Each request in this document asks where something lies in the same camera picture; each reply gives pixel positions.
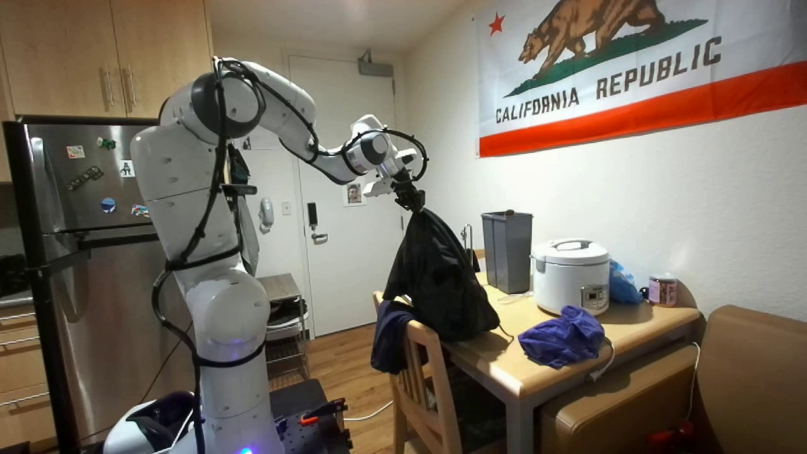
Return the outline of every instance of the red star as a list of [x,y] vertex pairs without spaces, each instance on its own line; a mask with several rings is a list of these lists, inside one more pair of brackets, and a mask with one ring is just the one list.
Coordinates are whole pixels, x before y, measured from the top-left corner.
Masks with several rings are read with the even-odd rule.
[[486,25],[489,34],[502,32],[502,25],[505,25],[505,15],[498,13],[494,19]]

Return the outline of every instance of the red stripe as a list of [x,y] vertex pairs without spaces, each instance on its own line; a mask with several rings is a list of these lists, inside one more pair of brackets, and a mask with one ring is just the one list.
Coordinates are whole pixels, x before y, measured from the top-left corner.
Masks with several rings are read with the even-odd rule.
[[479,156],[547,150],[555,146],[724,121],[799,103],[807,103],[807,61],[658,96],[594,116],[481,136]]

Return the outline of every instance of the robotic arm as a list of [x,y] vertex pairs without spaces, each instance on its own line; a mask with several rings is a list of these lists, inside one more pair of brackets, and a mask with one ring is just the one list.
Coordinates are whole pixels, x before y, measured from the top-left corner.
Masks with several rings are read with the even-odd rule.
[[[428,160],[415,136],[387,129],[377,116],[360,116],[339,149],[321,146],[312,121],[316,103],[302,87],[257,62],[225,58],[212,73],[178,91],[165,103],[159,126],[135,139],[138,189],[167,255],[151,304],[193,348],[198,389],[184,421],[155,421],[155,412],[171,410],[157,409],[165,401],[142,404],[121,416],[103,450],[283,450],[262,360],[270,304],[262,284],[243,269],[244,233],[254,231],[244,227],[243,196],[249,187],[233,178],[233,167],[239,164],[233,141],[267,129],[336,184],[377,174],[365,191],[397,191],[406,208],[425,207],[425,191],[415,182]],[[391,136],[416,149],[399,150]],[[406,164],[416,153],[425,164],[411,177]],[[170,275],[180,283],[195,334],[161,318],[159,288]]]

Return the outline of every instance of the white door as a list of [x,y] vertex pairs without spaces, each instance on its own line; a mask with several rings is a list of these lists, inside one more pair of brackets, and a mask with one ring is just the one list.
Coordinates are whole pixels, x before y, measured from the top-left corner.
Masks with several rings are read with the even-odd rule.
[[[350,139],[363,112],[394,121],[394,80],[358,76],[355,61],[292,58],[291,80],[317,103],[316,131],[333,149]],[[394,196],[360,198],[300,160],[302,212],[317,208],[317,227],[306,218],[309,303],[312,334],[377,320],[370,291],[384,290],[401,242],[404,208]]]

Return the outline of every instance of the ceiling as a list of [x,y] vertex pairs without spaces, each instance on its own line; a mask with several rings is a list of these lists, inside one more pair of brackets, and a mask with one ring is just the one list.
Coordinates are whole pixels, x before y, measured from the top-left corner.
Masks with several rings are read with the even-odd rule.
[[464,0],[207,0],[215,34],[406,53]]

